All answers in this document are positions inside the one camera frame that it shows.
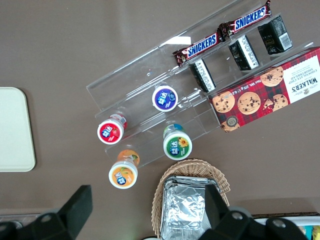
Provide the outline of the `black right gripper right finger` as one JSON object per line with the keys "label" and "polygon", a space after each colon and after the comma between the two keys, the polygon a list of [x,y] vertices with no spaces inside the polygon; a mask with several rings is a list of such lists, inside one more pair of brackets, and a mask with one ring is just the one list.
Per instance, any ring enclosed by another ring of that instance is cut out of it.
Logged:
{"label": "black right gripper right finger", "polygon": [[211,228],[201,240],[305,240],[306,236],[292,221],[268,218],[265,224],[240,210],[230,210],[217,188],[205,186],[205,212]]}

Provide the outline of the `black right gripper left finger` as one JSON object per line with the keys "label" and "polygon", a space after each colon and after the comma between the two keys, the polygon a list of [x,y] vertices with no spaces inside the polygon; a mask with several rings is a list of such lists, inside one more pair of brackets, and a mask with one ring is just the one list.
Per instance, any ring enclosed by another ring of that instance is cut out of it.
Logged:
{"label": "black right gripper left finger", "polygon": [[81,185],[57,211],[38,216],[17,229],[11,221],[0,223],[2,240],[75,240],[93,211],[92,187]]}

